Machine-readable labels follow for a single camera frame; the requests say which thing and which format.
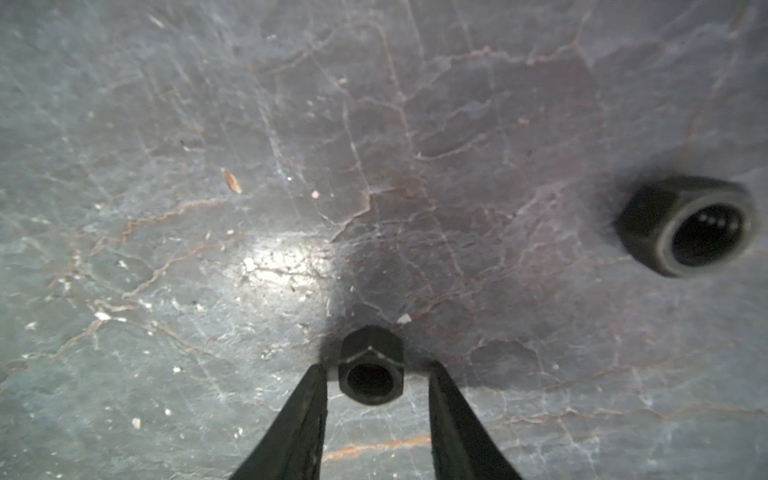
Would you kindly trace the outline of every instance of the large hex nut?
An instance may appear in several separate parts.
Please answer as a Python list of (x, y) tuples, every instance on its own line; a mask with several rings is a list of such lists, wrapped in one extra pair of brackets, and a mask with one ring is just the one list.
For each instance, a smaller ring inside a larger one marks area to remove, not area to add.
[(629, 253), (664, 276), (706, 273), (738, 256), (757, 230), (749, 192), (739, 184), (678, 177), (642, 187), (617, 231)]
[(368, 325), (346, 336), (339, 359), (341, 391), (365, 405), (382, 405), (402, 395), (402, 340)]

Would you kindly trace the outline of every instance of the hex nut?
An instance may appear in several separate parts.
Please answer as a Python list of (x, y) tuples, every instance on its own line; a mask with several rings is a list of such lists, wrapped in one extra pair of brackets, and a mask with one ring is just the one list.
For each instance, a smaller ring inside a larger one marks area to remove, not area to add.
[(402, 395), (405, 374), (402, 340), (380, 326), (368, 325), (344, 338), (339, 387), (365, 405), (382, 405)]
[(688, 277), (723, 266), (757, 231), (749, 192), (734, 182), (678, 177), (642, 187), (617, 232), (637, 261), (664, 276)]

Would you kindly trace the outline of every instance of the small hex nut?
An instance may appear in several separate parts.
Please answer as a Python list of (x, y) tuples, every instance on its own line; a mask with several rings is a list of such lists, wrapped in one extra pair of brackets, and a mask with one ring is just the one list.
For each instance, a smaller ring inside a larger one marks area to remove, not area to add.
[(368, 325), (344, 338), (339, 387), (365, 405), (382, 405), (402, 395), (405, 375), (402, 340), (380, 326)]
[(620, 215), (617, 232), (635, 260), (664, 276), (688, 277), (723, 266), (757, 231), (750, 193), (705, 177), (677, 177), (642, 187)]

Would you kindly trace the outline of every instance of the brown spot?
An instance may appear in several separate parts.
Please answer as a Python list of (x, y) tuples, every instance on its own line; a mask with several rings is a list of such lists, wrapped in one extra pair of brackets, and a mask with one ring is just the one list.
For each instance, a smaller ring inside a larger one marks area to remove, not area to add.
[(226, 168), (222, 168), (221, 173), (224, 174), (224, 181), (227, 182), (227, 186), (230, 188), (230, 190), (232, 190), (236, 194), (243, 193), (243, 189), (240, 188), (240, 184), (237, 182), (237, 179), (235, 178), (234, 175), (230, 173), (229, 170), (227, 170)]
[(417, 435), (411, 439), (392, 440), (391, 442), (371, 443), (368, 445), (351, 445), (343, 449), (323, 454), (323, 463), (332, 460), (344, 460), (355, 458), (364, 452), (387, 452), (394, 449), (407, 449), (409, 447), (427, 447), (432, 444), (430, 435)]

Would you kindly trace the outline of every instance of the metal nut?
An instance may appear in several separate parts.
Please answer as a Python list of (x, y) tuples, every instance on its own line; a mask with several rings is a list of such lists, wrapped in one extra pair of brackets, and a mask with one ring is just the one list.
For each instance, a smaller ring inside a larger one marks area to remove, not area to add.
[(749, 192), (739, 184), (678, 177), (642, 187), (617, 231), (627, 251), (664, 276), (694, 276), (722, 266), (749, 246), (757, 230)]
[(382, 405), (402, 395), (402, 340), (368, 325), (346, 336), (339, 359), (339, 386), (353, 400)]

